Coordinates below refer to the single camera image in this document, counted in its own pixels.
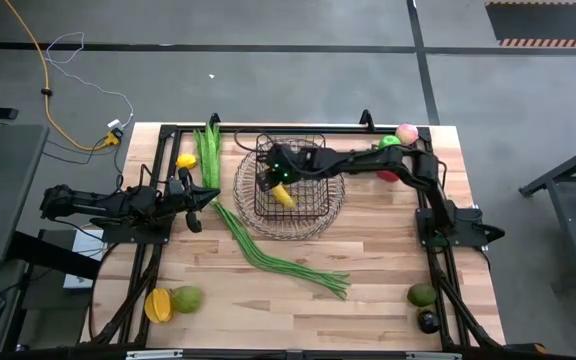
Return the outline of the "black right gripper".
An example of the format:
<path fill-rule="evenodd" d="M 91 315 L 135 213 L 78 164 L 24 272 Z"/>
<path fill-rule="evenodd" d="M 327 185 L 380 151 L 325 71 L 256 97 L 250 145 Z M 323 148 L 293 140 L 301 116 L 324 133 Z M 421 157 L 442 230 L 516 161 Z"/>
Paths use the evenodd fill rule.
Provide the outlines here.
<path fill-rule="evenodd" d="M 286 192 L 284 184 L 324 179 L 324 168 L 315 161 L 316 156 L 322 154 L 320 147 L 302 147 L 293 151 L 287 144 L 273 144 L 265 154 L 268 168 L 256 174 L 257 187 L 262 192 L 271 189 L 273 192 Z"/>

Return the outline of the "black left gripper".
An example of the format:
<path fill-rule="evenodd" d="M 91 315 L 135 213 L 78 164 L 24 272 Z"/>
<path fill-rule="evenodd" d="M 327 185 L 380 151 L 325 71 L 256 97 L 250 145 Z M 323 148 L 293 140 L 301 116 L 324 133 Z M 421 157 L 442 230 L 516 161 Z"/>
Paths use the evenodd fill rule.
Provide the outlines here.
<path fill-rule="evenodd" d="M 177 179 L 171 176 L 168 181 L 168 195 L 173 198 L 177 212 L 186 212 L 185 219 L 189 230 L 193 233 L 199 233 L 202 231 L 202 224 L 196 214 L 197 206 L 207 206 L 211 202 L 216 202 L 220 190 L 194 185 L 192 175 L 187 167 L 179 168 L 177 175 Z"/>

